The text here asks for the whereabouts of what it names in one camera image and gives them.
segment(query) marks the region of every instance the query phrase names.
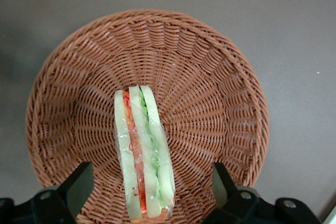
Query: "tomato slice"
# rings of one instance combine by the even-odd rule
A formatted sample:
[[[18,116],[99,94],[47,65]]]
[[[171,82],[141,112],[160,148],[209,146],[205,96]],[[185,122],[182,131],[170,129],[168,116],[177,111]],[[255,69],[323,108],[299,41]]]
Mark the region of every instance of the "tomato slice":
[[[138,136],[137,128],[133,119],[133,114],[130,105],[130,94],[127,91],[123,91],[124,111],[127,121],[127,128],[129,130],[131,144],[130,150],[134,156],[134,168],[137,173],[138,190],[139,193],[135,193],[135,196],[139,196],[141,211],[144,214],[146,212],[146,194],[145,194],[145,180],[143,175],[143,160],[142,151],[140,146],[140,139]]]

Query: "brown wicker basket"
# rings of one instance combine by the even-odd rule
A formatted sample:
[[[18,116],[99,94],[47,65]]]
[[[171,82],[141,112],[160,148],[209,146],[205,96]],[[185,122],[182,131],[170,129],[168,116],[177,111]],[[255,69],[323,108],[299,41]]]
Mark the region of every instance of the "brown wicker basket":
[[[129,10],[77,30],[47,58],[32,88],[27,143],[43,186],[92,161],[95,189],[79,223],[129,223],[114,149],[113,95],[148,84],[167,133],[176,204],[167,223],[200,223],[215,208],[212,163],[252,186],[268,143],[259,81],[240,50],[182,13]]]

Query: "sandwich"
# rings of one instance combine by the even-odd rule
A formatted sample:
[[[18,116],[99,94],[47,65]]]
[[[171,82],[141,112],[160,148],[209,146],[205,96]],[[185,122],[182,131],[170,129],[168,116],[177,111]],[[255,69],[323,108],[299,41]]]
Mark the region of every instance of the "sandwich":
[[[116,147],[126,205],[134,223],[171,216],[175,182],[164,128],[149,86],[114,94]]]

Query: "plastic wrap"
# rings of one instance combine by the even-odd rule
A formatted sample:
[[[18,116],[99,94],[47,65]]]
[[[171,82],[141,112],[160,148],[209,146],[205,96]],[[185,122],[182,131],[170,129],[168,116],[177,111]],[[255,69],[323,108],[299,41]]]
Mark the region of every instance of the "plastic wrap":
[[[161,223],[174,208],[175,182],[169,148],[148,86],[114,96],[116,149],[132,222]]]

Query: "sandwich filling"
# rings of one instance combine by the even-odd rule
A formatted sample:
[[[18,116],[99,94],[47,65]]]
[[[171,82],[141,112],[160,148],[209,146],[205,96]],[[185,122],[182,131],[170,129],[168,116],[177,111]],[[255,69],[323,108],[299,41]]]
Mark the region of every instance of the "sandwich filling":
[[[145,120],[145,130],[147,135],[151,139],[151,145],[152,145],[152,156],[151,156],[151,165],[152,168],[155,170],[155,175],[157,179],[159,178],[159,146],[155,138],[153,137],[153,134],[151,133],[150,130],[150,122],[149,122],[149,115],[148,115],[148,109],[146,106],[146,101],[144,98],[144,95],[139,89],[139,99],[140,99],[140,105],[143,113],[143,117]],[[133,118],[133,113],[131,110],[131,101],[130,101],[130,94],[127,91],[123,91],[123,103],[124,103],[124,112],[125,112],[125,117],[127,121],[127,126],[128,126],[128,131],[130,135],[130,146],[129,149],[132,151],[133,156],[134,156],[134,168],[137,173],[137,179],[138,179],[138,191],[136,188],[133,188],[134,190],[134,195],[137,196],[139,195],[139,200],[140,200],[140,207],[142,213],[146,212],[146,194],[145,194],[145,181],[144,181],[144,165],[143,165],[143,157],[142,157],[142,151],[141,151],[141,143],[140,143],[140,138],[138,135],[137,128],[135,126],[134,118]],[[161,197],[160,193],[160,184],[156,189],[156,198],[159,200],[161,208],[167,207],[167,204]]]

